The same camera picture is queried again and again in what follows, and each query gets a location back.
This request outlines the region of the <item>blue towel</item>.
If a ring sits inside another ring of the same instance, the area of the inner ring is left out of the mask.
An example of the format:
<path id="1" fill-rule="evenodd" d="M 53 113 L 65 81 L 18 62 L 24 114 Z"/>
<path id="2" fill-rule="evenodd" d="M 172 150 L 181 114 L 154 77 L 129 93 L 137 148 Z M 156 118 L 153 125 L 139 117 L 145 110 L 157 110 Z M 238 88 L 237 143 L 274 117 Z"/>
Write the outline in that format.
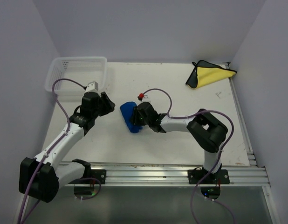
<path id="1" fill-rule="evenodd" d="M 142 130 L 142 126 L 137 126 L 132 124 L 131 117 L 133 115 L 133 108 L 137 106 L 137 104 L 133 101 L 126 102 L 120 106 L 121 115 L 127 125 L 128 130 L 131 133 L 138 133 Z"/>

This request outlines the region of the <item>yellow and black towel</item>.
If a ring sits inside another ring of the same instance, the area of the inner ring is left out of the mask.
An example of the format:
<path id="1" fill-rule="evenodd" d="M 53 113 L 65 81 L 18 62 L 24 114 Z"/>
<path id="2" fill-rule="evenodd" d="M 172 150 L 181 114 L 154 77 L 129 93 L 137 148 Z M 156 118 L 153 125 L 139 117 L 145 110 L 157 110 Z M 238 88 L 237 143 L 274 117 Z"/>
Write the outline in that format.
<path id="1" fill-rule="evenodd" d="M 205 60 L 192 62 L 193 70 L 189 75 L 186 85 L 192 89 L 197 89 L 224 79 L 228 79 L 237 74 L 237 71 L 226 69 Z"/>

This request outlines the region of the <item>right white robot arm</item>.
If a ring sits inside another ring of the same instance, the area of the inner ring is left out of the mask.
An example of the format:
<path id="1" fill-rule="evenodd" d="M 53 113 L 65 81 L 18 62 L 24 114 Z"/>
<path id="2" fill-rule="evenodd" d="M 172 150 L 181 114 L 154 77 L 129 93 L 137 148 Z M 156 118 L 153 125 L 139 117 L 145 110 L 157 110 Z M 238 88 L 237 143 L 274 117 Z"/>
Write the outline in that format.
<path id="1" fill-rule="evenodd" d="M 204 150 L 204 181 L 213 183 L 219 178 L 218 171 L 222 166 L 219 151 L 228 128 L 207 110 L 200 109 L 192 117 L 170 117 L 157 113 L 151 103 L 143 102 L 131 110 L 130 122 L 135 126 L 148 126 L 156 133 L 190 133 Z"/>

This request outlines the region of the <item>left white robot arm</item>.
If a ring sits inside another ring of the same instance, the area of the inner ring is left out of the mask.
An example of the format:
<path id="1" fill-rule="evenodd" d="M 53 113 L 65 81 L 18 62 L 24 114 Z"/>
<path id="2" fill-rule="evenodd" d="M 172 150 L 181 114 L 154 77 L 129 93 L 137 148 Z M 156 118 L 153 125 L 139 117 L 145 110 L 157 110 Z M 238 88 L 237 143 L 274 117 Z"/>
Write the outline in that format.
<path id="1" fill-rule="evenodd" d="M 25 158 L 20 165 L 19 191 L 49 203 L 60 188 L 79 180 L 87 183 L 92 178 L 89 162 L 74 159 L 70 164 L 59 164 L 72 147 L 95 125 L 98 117 L 113 112 L 115 104 L 106 92 L 86 92 L 81 105 L 77 106 L 67 125 L 54 141 L 34 158 Z"/>

